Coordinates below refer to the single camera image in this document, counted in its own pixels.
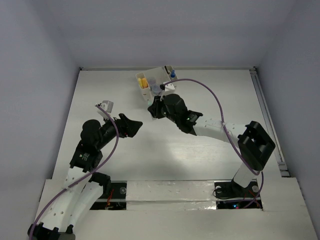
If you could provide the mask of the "orange highlighter cap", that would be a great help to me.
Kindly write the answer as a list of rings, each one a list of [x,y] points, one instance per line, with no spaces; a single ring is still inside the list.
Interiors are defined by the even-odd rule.
[[[147,82],[147,79],[144,77],[141,79],[142,80],[142,85],[143,85],[143,88],[147,88],[148,87],[148,82]]]

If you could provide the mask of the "yellow highlighter cap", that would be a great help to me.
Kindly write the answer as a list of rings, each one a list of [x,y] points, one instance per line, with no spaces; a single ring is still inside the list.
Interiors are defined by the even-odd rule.
[[[140,88],[142,89],[143,88],[142,79],[138,78],[137,81],[138,81],[138,84],[139,84]]]

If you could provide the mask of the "clear blue spray bottle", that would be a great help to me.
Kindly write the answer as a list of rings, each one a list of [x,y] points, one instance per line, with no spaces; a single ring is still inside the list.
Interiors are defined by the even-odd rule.
[[[173,81],[176,77],[175,70],[173,69],[170,73],[170,79]]]

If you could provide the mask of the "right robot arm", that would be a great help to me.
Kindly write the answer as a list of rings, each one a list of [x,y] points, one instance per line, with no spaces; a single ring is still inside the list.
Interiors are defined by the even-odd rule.
[[[230,190],[235,196],[242,196],[248,191],[253,177],[263,171],[276,147],[259,122],[234,124],[205,117],[200,112],[188,110],[178,94],[155,96],[147,110],[154,119],[169,119],[183,133],[230,143],[242,161],[230,183]]]

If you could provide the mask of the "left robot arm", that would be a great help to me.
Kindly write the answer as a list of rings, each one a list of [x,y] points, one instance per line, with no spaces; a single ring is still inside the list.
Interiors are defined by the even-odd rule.
[[[61,191],[53,197],[28,229],[31,240],[74,240],[79,223],[98,198],[112,193],[111,178],[97,170],[106,161],[102,148],[111,140],[132,138],[142,127],[123,113],[118,118],[104,117],[104,124],[90,119],[82,125]]]

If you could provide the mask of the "paperclip jar near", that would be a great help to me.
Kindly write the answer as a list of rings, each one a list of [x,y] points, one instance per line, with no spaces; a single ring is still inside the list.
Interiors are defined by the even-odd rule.
[[[155,84],[151,87],[151,91],[153,93],[154,96],[159,96],[162,94],[162,89],[158,84]]]

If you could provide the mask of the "paperclip jar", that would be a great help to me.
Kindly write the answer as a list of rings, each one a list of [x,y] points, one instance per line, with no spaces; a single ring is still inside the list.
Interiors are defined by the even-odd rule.
[[[151,87],[151,86],[154,86],[157,84],[157,81],[154,77],[148,77],[147,78],[147,82],[148,82],[148,85]]]
[[[151,87],[151,91],[153,93],[154,96],[159,96],[162,94],[162,89],[158,84],[155,84]]]

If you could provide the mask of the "paperclip jar far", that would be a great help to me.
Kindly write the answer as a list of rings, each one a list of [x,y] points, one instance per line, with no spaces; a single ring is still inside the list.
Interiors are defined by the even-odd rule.
[[[147,82],[148,82],[148,85],[151,87],[151,86],[154,86],[157,84],[157,81],[154,77],[148,77],[147,78]]]

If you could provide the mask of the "cream divided side organizer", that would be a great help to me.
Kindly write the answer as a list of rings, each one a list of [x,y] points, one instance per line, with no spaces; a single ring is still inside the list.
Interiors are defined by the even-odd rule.
[[[139,72],[135,76],[143,99],[145,101],[149,101],[151,99],[151,89],[149,87],[147,78],[143,72]]]

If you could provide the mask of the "white perforated basket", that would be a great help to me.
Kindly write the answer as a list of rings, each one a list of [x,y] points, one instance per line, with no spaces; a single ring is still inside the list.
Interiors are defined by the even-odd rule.
[[[148,69],[148,70],[144,70],[144,71],[142,71],[142,73],[144,73],[146,79],[150,78],[150,77],[155,78],[156,79],[156,85],[161,85],[164,82],[170,82],[170,80],[169,80],[169,78],[168,78],[168,76],[167,76],[167,74],[166,74],[166,72],[164,70],[164,66],[156,67],[156,68],[152,68],[152,69]],[[153,98],[156,95],[153,95],[151,87],[150,87],[150,95],[151,95],[150,101],[152,102]]]

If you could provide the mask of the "cream divided organizer far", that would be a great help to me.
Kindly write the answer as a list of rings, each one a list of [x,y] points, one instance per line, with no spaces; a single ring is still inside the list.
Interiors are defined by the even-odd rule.
[[[165,65],[164,71],[167,74],[168,79],[172,82],[173,80],[178,80],[175,69],[171,65]]]

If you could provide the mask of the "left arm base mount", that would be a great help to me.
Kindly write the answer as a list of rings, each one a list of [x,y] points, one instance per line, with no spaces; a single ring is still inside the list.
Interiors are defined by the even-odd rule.
[[[96,182],[102,186],[102,195],[91,206],[90,210],[126,210],[127,209],[127,182],[111,181],[107,174],[95,172],[90,182]]]

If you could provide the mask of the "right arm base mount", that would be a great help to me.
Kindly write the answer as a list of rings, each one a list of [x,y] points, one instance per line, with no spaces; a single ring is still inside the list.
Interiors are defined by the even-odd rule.
[[[262,210],[261,191],[264,180],[264,175],[262,175],[260,185],[256,179],[253,179],[247,187],[242,187],[233,180],[215,181],[212,195],[216,198],[217,208]]]

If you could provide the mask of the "aluminium table edge rail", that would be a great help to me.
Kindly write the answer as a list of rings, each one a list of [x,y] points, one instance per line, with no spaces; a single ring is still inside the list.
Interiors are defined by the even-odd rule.
[[[263,89],[259,80],[259,76],[258,76],[258,72],[257,69],[255,67],[251,68],[249,70],[251,79],[252,79],[252,83],[258,98],[258,102],[262,111],[262,115],[263,115],[263,119],[267,128],[267,132],[270,135],[270,137],[272,138],[272,140],[275,143],[275,150],[274,150],[274,154],[275,154],[275,159],[277,161],[281,176],[283,178],[290,178],[290,171],[288,169],[287,163],[285,161],[282,149],[281,149],[281,145],[272,121],[272,117],[266,102],[266,98],[264,96],[263,93]]]

